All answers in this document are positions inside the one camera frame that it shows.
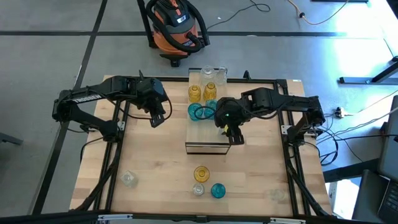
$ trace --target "wooden tabletop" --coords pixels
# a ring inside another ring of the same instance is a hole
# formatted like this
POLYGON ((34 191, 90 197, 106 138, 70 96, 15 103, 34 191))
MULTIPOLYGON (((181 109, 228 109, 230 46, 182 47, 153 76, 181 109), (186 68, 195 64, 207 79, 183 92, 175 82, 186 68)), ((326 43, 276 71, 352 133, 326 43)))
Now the wooden tabletop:
MULTIPOLYGON (((172 116, 157 128, 152 128, 148 120, 128 119, 111 210, 132 213, 292 216, 278 119, 254 118, 245 123, 241 127, 245 145, 232 146, 226 156, 187 155, 185 130, 188 83, 162 83, 173 104, 172 116), (193 171, 198 166, 206 166, 210 170, 210 178, 203 183, 205 194, 199 197, 192 192, 196 183, 193 171), (137 174, 139 179, 133 189, 126 187, 120 180, 120 176, 127 170, 137 174), (226 195, 221 199, 211 196, 210 189, 215 183, 222 183, 226 187, 226 195)), ((300 80, 287 80, 287 83, 290 95, 304 96, 300 80)), ((260 86, 272 88, 266 84, 229 83, 228 95, 240 98, 241 92, 260 86)), ((164 103, 164 108, 169 113, 167 103, 164 103)), ((109 120, 113 111, 111 103, 99 100, 95 116, 109 120)), ((130 114, 143 116, 144 113, 131 106, 130 114)), ((300 117, 301 113, 294 113, 296 122, 300 117)), ((90 133, 87 141, 98 137, 101 137, 99 132, 90 133)), ((306 138, 306 141, 315 143, 310 138, 306 138)), ((70 208, 79 206, 97 184, 105 147, 103 141, 86 146, 70 208)), ((313 146, 304 145, 300 146, 300 154, 309 191, 322 208, 331 213, 318 151, 313 146)), ((107 188, 106 186, 103 191, 101 208, 104 207, 107 188)), ((295 188, 298 208, 303 213, 300 190, 297 186, 295 188)))

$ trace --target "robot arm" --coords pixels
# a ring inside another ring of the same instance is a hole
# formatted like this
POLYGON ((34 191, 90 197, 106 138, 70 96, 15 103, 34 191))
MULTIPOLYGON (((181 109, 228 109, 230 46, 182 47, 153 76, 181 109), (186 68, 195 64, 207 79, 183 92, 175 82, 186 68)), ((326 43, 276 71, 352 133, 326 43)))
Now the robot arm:
POLYGON ((297 125, 287 130, 289 141, 303 140, 303 134, 314 126, 325 122, 317 96, 300 97, 281 95, 278 91, 268 88, 256 88, 241 93, 240 99, 222 97, 217 102, 215 124, 217 127, 228 126, 226 135, 231 145, 244 144, 244 138, 239 129, 240 125, 252 118, 271 119, 277 111, 303 112, 303 118, 297 125), (275 112, 270 117, 264 115, 275 112))
POLYGON ((115 76, 103 83, 87 86, 78 90, 63 90, 54 101, 52 117, 56 121, 76 121, 82 128, 93 128, 101 132, 104 141, 117 142, 118 124, 115 121, 103 121, 79 109, 78 104, 108 99, 110 101, 128 101, 150 113, 150 125, 155 128, 164 122, 165 110, 162 102, 169 100, 162 83, 156 78, 115 76))

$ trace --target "vacuum hose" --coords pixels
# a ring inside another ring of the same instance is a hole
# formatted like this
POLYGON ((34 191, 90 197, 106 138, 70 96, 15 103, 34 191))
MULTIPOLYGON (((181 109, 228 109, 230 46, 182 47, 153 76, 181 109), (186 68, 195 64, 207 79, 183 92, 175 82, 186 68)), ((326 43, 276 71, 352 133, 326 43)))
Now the vacuum hose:
MULTIPOLYGON (((191 32, 188 32, 186 37, 188 39, 190 39, 195 46, 193 47, 189 47, 189 46, 185 46, 179 42, 177 42, 168 32, 168 30, 166 29, 166 26, 162 23, 162 21, 160 21, 159 18, 157 18, 155 16, 155 14, 152 12, 152 8, 155 6, 156 2, 158 0, 150 0, 147 4, 146 10, 147 10, 147 14, 149 16, 149 18, 152 20, 152 22, 154 23, 154 25, 156 26, 156 28, 158 28, 160 30, 160 32, 162 33, 162 35, 164 36, 164 38, 166 39, 166 41, 173 46, 174 48, 176 48, 177 50, 181 50, 183 52, 186 53, 195 53, 198 52, 201 49, 201 42, 199 40, 199 38, 195 35, 193 35, 191 32)), ((207 36, 207 31, 206 31, 206 25, 205 25, 205 21, 203 20, 202 16, 200 15, 199 11, 188 1, 186 0, 181 0, 181 1, 185 1, 187 6, 188 6, 188 10, 191 14, 193 14, 193 16, 195 16, 198 19, 198 23, 200 26, 200 30, 202 32, 202 37, 204 40, 205 45, 209 45, 210 41, 209 38, 207 36)))

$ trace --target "gray floor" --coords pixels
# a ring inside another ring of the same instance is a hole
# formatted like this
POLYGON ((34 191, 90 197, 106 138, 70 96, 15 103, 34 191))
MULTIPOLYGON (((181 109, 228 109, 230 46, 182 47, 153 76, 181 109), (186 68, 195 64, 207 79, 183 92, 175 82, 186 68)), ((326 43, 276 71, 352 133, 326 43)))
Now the gray floor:
MULTIPOLYGON (((225 19, 250 5, 249 0, 191 1, 207 25, 225 19)), ((348 4, 333 19, 310 26, 295 18, 287 1, 261 1, 271 12, 248 9, 213 31, 345 32, 347 37, 210 37, 211 45, 182 61, 179 68, 147 47, 145 37, 97 37, 83 85, 99 83, 104 75, 187 76, 189 67, 228 67, 231 77, 245 70, 253 78, 300 79, 307 96, 319 95, 324 112, 343 106, 357 112, 397 89, 396 86, 339 85, 341 76, 371 76, 387 66, 396 43, 388 26, 381 22, 386 3, 348 4)), ((311 21, 332 14, 341 3, 297 1, 311 21)), ((0 30, 92 30, 100 0, 89 1, 0 1, 0 30)), ((102 31, 142 31, 135 1, 109 0, 100 26, 102 31)), ((24 140, 21 147, 0 144, 0 216, 24 215, 34 198, 58 128, 51 118, 57 93, 72 88, 88 37, 0 36, 0 132, 24 140)), ((391 99, 352 118, 335 120, 338 131, 387 113, 391 99)), ((94 104, 83 107, 94 111, 94 104)), ((377 131, 381 122, 350 135, 377 131)), ((79 166, 79 152, 85 134, 68 133, 44 212, 68 210, 79 166)), ((376 139, 349 142, 364 161, 380 153, 376 139)), ((332 142, 319 145, 322 152, 334 150, 332 142)), ((345 144, 340 144, 337 160, 326 169, 359 162, 345 144)))

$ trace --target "orange vacuum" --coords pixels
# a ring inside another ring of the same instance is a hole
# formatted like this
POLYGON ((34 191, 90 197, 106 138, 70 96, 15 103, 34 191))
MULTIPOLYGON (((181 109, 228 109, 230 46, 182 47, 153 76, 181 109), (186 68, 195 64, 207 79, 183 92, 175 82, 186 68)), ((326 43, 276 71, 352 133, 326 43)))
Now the orange vacuum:
POLYGON ((153 22, 155 43, 164 52, 160 56, 169 59, 172 67, 210 45, 205 21, 187 0, 150 0, 146 11, 153 22), (196 20, 202 37, 198 37, 196 20))

